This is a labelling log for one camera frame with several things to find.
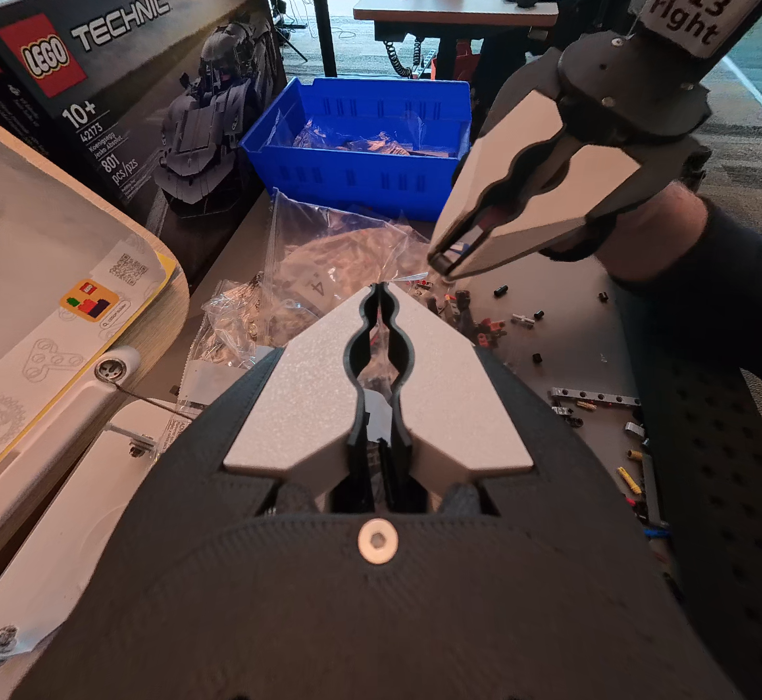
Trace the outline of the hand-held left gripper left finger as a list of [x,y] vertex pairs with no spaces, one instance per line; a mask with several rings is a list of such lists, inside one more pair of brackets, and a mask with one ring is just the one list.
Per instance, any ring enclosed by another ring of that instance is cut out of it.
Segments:
[[365,394],[380,284],[361,288],[296,335],[272,371],[223,460],[234,474],[335,491],[335,511],[374,509]]

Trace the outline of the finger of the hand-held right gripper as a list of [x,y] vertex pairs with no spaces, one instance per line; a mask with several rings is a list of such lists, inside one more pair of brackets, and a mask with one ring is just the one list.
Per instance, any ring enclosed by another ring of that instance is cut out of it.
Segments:
[[520,208],[483,231],[475,227],[448,255],[465,255],[448,280],[487,273],[533,254],[609,213],[601,210],[642,164],[621,149],[558,141],[522,188]]
[[516,213],[522,188],[545,162],[564,128],[556,102],[533,90],[465,157],[436,222],[428,262],[436,272],[453,272],[465,255],[448,255],[475,227],[483,231]]

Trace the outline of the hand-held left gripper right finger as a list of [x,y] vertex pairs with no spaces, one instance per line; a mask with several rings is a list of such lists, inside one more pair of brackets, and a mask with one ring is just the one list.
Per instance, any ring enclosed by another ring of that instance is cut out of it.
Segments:
[[381,450],[388,508],[424,513],[430,494],[531,471],[481,350],[395,284],[381,284],[381,319],[396,372],[391,440]]

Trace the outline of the pile of toy bricks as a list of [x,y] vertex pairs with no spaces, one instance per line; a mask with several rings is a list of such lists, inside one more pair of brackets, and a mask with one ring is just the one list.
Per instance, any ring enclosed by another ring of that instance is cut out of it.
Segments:
[[[468,290],[456,290],[445,293],[441,302],[433,293],[426,296],[427,308],[439,316],[449,326],[468,338],[475,346],[490,351],[497,350],[500,341],[508,335],[507,324],[504,320],[491,320],[488,317],[480,322],[473,319],[471,312],[471,293]],[[563,419],[571,428],[580,429],[583,419],[576,410],[596,411],[610,406],[595,407],[584,402],[550,399],[551,411]],[[636,517],[644,526],[644,534],[648,539],[670,539],[670,525],[662,517],[659,503],[658,484],[656,482],[654,461],[650,454],[650,443],[641,418],[636,418],[639,408],[623,408],[630,413],[631,418],[624,426],[624,433],[639,439],[640,446],[626,451],[626,458],[641,466],[642,481],[636,481],[628,468],[619,466],[616,474],[627,486],[625,499]]]

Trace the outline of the person's right forearm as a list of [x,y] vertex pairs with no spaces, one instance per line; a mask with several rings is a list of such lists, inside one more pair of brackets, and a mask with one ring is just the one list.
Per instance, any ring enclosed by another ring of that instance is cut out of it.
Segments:
[[709,219],[687,254],[649,282],[611,278],[643,301],[662,334],[696,356],[702,353],[760,378],[760,234],[701,199]]

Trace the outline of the dark toy set box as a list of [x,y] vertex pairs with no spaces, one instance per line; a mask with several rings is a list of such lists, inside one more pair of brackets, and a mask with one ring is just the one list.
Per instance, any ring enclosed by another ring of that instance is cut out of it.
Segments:
[[269,0],[1,0],[2,128],[166,245],[190,289],[263,190]]

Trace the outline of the person's right hand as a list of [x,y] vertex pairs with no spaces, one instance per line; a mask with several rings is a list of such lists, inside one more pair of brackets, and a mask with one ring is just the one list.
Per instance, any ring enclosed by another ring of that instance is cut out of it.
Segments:
[[693,248],[709,219],[706,203],[680,181],[620,214],[595,257],[607,274],[629,283],[653,280]]

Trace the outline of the long grey holed beam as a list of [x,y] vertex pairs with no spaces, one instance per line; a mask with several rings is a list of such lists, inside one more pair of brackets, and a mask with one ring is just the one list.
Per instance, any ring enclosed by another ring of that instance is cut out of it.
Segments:
[[639,408],[642,405],[641,399],[638,397],[596,391],[585,391],[582,389],[552,387],[547,391],[547,393],[548,397],[553,400],[584,402],[595,407],[610,406],[634,409]]

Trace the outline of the clear plastic bags in bin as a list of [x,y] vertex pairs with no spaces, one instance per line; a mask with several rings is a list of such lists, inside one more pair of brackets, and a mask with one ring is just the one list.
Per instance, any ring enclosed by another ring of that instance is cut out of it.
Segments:
[[370,121],[309,115],[299,121],[279,111],[263,145],[454,159],[460,152],[460,132],[452,136],[445,130],[442,136],[418,115]]

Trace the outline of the blue plastic bin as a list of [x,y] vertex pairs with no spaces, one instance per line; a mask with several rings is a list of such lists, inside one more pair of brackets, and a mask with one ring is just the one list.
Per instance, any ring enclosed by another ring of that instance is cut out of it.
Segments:
[[[454,159],[301,150],[264,146],[277,113],[362,121],[418,115],[444,135],[460,132]],[[322,207],[364,207],[387,217],[434,222],[450,195],[451,178],[470,148],[470,88],[462,81],[292,79],[248,131],[242,147],[271,193]]]

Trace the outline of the wooden and white book stand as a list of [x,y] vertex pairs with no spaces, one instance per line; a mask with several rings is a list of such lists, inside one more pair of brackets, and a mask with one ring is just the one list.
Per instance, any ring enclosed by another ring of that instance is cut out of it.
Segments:
[[163,401],[128,401],[189,312],[178,269],[2,458],[2,698],[69,617],[158,455]]

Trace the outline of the car building instruction booklet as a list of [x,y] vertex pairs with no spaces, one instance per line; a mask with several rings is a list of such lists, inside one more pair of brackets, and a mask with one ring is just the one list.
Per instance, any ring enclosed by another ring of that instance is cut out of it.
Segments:
[[157,243],[2,130],[2,458],[173,277]]

